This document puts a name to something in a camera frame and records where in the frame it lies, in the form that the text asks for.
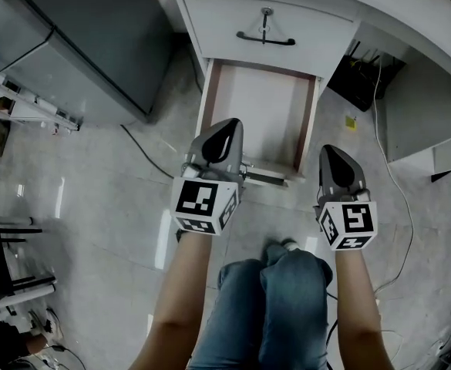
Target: person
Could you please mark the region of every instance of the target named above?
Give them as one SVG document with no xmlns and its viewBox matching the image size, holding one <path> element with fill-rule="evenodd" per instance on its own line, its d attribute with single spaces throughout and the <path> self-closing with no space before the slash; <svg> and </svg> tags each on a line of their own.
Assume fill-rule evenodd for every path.
<svg viewBox="0 0 451 370">
<path fill-rule="evenodd" d="M 62 339 L 62 330 L 56 313 L 47 308 L 45 322 L 30 311 L 39 329 L 34 335 L 31 332 L 19 333 L 15 326 L 0 321 L 0 368 L 25 356 L 38 354 L 47 344 L 54 344 Z"/>
<path fill-rule="evenodd" d="M 210 251 L 210 236 L 182 234 L 150 333 L 130 370 L 326 368 L 332 270 L 292 241 L 268 246 L 265 262 L 249 259 L 221 269 L 217 302 L 195 347 Z M 335 262 L 345 369 L 392 370 L 362 252 L 337 251 Z"/>
</svg>

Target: refrigerator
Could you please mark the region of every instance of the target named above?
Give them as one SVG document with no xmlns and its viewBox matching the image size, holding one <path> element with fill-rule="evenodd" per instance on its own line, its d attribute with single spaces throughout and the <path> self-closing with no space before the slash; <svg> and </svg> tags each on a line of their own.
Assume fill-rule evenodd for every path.
<svg viewBox="0 0 451 370">
<path fill-rule="evenodd" d="M 157 0 L 0 0 L 0 71 L 81 122 L 145 120 L 172 29 Z"/>
</svg>

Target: drawer handle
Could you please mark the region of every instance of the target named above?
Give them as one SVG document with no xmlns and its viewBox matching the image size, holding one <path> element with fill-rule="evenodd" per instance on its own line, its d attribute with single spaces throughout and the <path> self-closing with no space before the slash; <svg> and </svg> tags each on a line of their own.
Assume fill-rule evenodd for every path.
<svg viewBox="0 0 451 370">
<path fill-rule="evenodd" d="M 256 39 L 254 37 L 248 37 L 244 34 L 244 32 L 237 32 L 236 36 L 239 39 L 243 40 L 249 40 L 249 41 L 259 41 L 263 45 L 268 44 L 276 44 L 276 45 L 295 45 L 294 39 L 288 39 L 287 41 L 273 41 L 273 40 L 267 40 L 266 39 L 266 21 L 268 20 L 268 16 L 273 15 L 273 8 L 271 7 L 263 7 L 261 9 L 261 14 L 263 14 L 263 38 L 262 39 Z"/>
<path fill-rule="evenodd" d="M 263 37 L 262 39 L 256 39 L 254 37 L 248 37 L 247 35 L 244 34 L 244 32 L 237 32 L 236 36 L 239 39 L 243 39 L 243 40 L 249 40 L 249 41 L 259 41 L 262 42 L 263 44 L 276 44 L 276 45 L 295 45 L 295 40 L 294 39 L 288 39 L 287 41 L 274 41 L 274 40 L 267 40 L 265 37 Z"/>
</svg>

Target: blue jeans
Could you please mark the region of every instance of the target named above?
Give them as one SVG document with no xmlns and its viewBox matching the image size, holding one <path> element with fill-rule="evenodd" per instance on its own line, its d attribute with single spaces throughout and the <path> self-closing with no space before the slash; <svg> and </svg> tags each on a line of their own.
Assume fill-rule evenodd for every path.
<svg viewBox="0 0 451 370">
<path fill-rule="evenodd" d="M 274 244 L 268 262 L 228 264 L 188 369 L 319 370 L 326 366 L 326 288 L 333 273 L 309 252 Z"/>
</svg>

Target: forearm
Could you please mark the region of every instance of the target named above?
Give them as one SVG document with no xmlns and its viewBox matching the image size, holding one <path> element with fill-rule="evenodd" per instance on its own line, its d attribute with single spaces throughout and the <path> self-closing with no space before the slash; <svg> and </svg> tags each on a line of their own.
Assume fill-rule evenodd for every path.
<svg viewBox="0 0 451 370">
<path fill-rule="evenodd" d="M 183 234 L 160 289 L 153 322 L 199 331 L 210 252 L 211 236 Z"/>
<path fill-rule="evenodd" d="M 361 251 L 337 251 L 339 333 L 380 333 L 381 321 Z"/>
</svg>

